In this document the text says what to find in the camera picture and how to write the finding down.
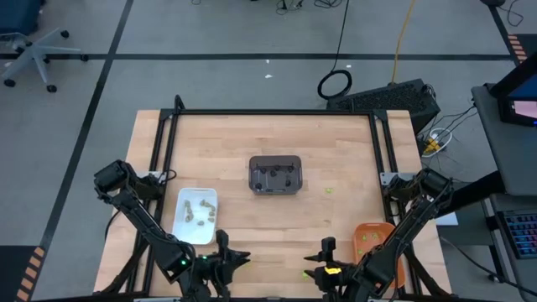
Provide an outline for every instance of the black desk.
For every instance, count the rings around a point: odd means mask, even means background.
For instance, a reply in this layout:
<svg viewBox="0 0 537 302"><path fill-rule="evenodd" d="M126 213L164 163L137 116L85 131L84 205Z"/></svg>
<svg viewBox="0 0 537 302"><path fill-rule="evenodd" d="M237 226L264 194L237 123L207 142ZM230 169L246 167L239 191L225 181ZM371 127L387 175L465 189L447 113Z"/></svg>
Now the black desk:
<svg viewBox="0 0 537 302"><path fill-rule="evenodd" d="M494 209L494 213L498 211L518 211L524 209L537 208L537 197L512 197L503 194L494 194L490 196L490 201ZM508 260L513 268L514 278L517 284L524 286L527 289L537 291L537 258L533 259L517 259L511 245L508 242L508 235L502 227L499 228L502 234L503 245L507 251ZM537 302L537 297L526 294L520 291L520 296L527 302Z"/></svg>
<svg viewBox="0 0 537 302"><path fill-rule="evenodd" d="M453 195L455 202L439 216L495 193L537 196L537 128L502 122L496 98L486 86L473 87L472 95L498 171L457 190Z"/></svg>

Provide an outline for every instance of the computer monitor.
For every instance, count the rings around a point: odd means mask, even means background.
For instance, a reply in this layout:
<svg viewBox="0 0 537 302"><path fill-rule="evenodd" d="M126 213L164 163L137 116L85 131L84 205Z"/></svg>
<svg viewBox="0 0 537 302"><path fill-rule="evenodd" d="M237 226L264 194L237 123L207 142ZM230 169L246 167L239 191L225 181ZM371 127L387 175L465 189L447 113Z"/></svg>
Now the computer monitor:
<svg viewBox="0 0 537 302"><path fill-rule="evenodd" d="M503 122L537 127L537 54L509 72L490 93L498 100Z"/></svg>

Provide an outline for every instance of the yellow cable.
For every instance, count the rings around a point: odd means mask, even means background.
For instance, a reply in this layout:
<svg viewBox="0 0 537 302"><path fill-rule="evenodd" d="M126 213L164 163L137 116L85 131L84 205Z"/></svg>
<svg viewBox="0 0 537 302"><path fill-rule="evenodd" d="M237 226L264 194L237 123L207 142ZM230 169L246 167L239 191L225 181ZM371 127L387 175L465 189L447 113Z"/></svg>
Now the yellow cable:
<svg viewBox="0 0 537 302"><path fill-rule="evenodd" d="M406 24L409 23L410 20L410 14L412 13L412 8L414 7L414 3L416 0L412 0L410 3L409 11L406 13L406 19L403 23L403 28L401 29L401 33L399 34L399 38L397 39L397 48L395 49L395 59L394 59L394 72L392 73L392 83L395 81L395 74L397 74L397 59L399 57L399 46L401 45L401 40L403 39L404 31L406 30Z"/></svg>

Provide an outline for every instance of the wooden tabletop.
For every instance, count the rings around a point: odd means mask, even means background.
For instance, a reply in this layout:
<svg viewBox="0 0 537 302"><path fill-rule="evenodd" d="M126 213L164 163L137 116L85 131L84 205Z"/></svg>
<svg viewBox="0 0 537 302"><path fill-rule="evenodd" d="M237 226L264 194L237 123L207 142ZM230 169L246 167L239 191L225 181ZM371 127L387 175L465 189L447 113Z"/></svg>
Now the wooden tabletop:
<svg viewBox="0 0 537 302"><path fill-rule="evenodd" d="M126 158L137 171L149 168L158 116L158 111L138 112ZM419 171L409 114L388 112L388 117L399 171ZM160 169L169 122L166 127ZM379 122L378 132L389 170ZM269 154L300 156L304 185L298 194L258 196L248 188L249 159ZM367 117L180 116L171 169L177 178L168 183L162 227L171 232L181 188L213 188L219 204L216 227L229 234L230 248L252 253L252 262L233 276L232 297L319 298L321 292L313 280L302 275L316 263L302 258L318 253L321 239L333 236L335 258L351 262L356 226L384 221ZM105 288L121 270L133 251L135 234L125 216L113 222L95 290ZM215 248L215 244L196 246L196 251L210 253ZM436 282L451 291L434 221L414 240L414 249ZM137 289L141 289L144 270L143 259ZM168 284L155 265L150 294L177 296L180 289L178 284Z"/></svg>

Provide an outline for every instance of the black metal frame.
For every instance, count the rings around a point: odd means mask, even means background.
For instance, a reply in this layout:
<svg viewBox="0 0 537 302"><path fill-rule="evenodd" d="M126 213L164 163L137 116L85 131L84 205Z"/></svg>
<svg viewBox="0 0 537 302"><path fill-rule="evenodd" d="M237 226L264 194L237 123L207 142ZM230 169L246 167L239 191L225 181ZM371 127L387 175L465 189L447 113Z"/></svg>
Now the black metal frame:
<svg viewBox="0 0 537 302"><path fill-rule="evenodd" d="M168 120L171 117L171 125L169 129L168 134L168 142L166 145L166 151L164 156L164 165L163 165L163 171L167 172L169 171L169 168L171 166L171 157L173 153L173 147L175 142L175 135L177 131L177 123L179 120L180 115L289 115L289 116L296 116L296 115L319 115L319 116L334 116L334 115L341 115L341 116L367 116L369 119L369 126L371 128L371 137L373 141L373 151L375 155L375 163L377 165L377 172L378 172L378 183L381 190L381 196L383 198L383 208L384 208L384 218L387 222L395 224L394 223L394 216L399 215L402 218L404 218L404 208L402 205L399 205L399 213L393 214L391 211L390 206L390 200L387 200L382 192L383 186L382 181L380 179L380 174L384 172L384 166L383 166L383 158L381 153L381 147L380 142L378 139L378 132L377 132L377 124L376 124L376 117L378 117L383 125L383 134L384 134L384 140L386 143L386 149L388 152L388 161L390 164L390 169L392 172L397 172L397 162L395 158L395 152L394 152L394 145L392 142L391 132L389 130L388 125L388 115L385 110L360 110L356 111L352 107L349 112L343 112L343 111L331 111L331 110L308 110L308 109L290 109L290 110L273 110L273 109L185 109L185 105L181 101L179 96L175 97L175 108L173 109L161 109L160 115L159 115L159 124L157 126L157 132L155 136L154 141L154 147L153 152L151 156L151 161L149 165L149 170L156 170L157 164L158 164L158 157L160 153L160 148L162 144L162 139L164 136L164 125L166 123L166 120ZM165 194L163 194L163 197L156 200L156 209L154 213L154 219L157 223L160 223L160 220L162 218L162 210L164 207L164 197ZM149 203L144 204L147 208L149 208ZM136 242L135 242L135 248L139 247L139 245L142 243L142 240L144 240L141 235L137 232L136 235ZM414 249L412 246L409 247L410 252L414 255ZM151 247L149 247L149 253L147 257L147 265L145 269L145 273L143 276L143 288L141 292L134 292L134 286L135 286L135 280L138 273L138 266L134 269L133 273L128 279L128 284L126 288L127 293L133 293L133 294L141 294L146 297L149 296L149 290L151 286L151 280L153 277L153 267L154 267L154 255L153 250ZM412 278L412 286L413 291L415 294L422 294L421 287L420 287L420 280L415 273L415 271L412 268L410 269L410 275ZM404 288L399 289L399 294L404 295L405 290ZM253 302L256 300L261 300L263 298L245 298L244 301ZM318 299L299 299L303 302L313 302L317 301Z"/></svg>

